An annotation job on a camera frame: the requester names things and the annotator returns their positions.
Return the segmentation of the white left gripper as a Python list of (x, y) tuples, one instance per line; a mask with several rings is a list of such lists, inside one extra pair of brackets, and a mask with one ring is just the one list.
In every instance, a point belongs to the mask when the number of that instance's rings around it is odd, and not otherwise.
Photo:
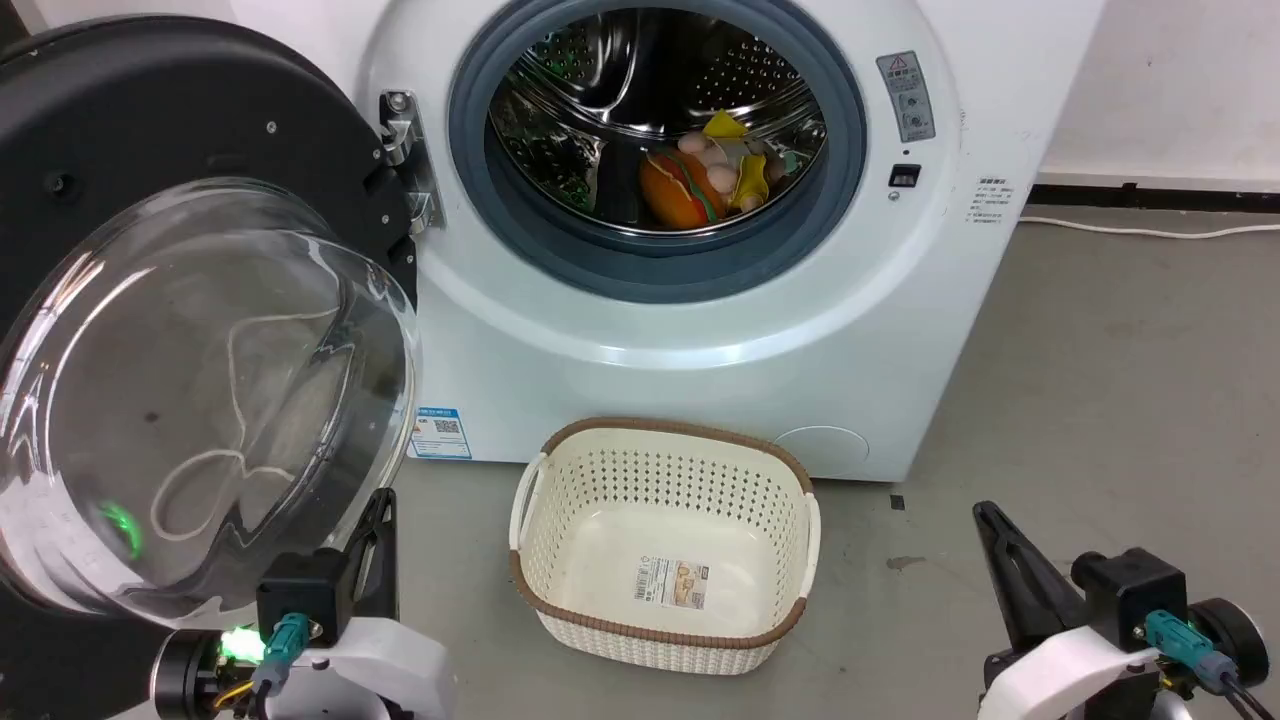
[(367, 615), (355, 618), (330, 648), (306, 650), (283, 688), (265, 700), (266, 719), (452, 719), (457, 676), (443, 644), (401, 619), (397, 496), (372, 496), (374, 527), (348, 538), (340, 598), (358, 615), (367, 583)]

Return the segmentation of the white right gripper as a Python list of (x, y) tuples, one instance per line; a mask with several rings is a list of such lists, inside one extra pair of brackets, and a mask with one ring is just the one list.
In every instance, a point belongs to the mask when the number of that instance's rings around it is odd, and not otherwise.
[(1146, 626), (1129, 633), (1135, 651), (1116, 647), (1084, 626), (1084, 600), (996, 502), (975, 503), (973, 516), (1010, 642), (986, 660), (978, 717), (1165, 719)]

